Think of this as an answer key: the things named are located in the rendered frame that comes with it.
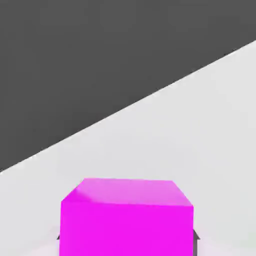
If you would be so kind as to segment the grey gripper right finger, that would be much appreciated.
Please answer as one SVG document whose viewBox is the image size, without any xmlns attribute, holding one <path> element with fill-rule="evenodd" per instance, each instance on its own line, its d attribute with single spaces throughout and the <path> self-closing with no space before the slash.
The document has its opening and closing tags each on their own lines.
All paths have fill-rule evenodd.
<svg viewBox="0 0 256 256">
<path fill-rule="evenodd" d="M 193 256 L 212 256 L 212 242 L 208 238 L 201 238 L 196 230 L 193 230 Z"/>
</svg>

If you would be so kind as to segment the small magenta cube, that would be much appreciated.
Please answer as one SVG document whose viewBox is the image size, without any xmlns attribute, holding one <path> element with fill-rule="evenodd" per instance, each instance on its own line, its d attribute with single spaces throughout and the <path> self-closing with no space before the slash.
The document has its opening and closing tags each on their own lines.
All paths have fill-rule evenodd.
<svg viewBox="0 0 256 256">
<path fill-rule="evenodd" d="M 59 256 L 193 256 L 193 230 L 171 180 L 85 178 L 61 201 Z"/>
</svg>

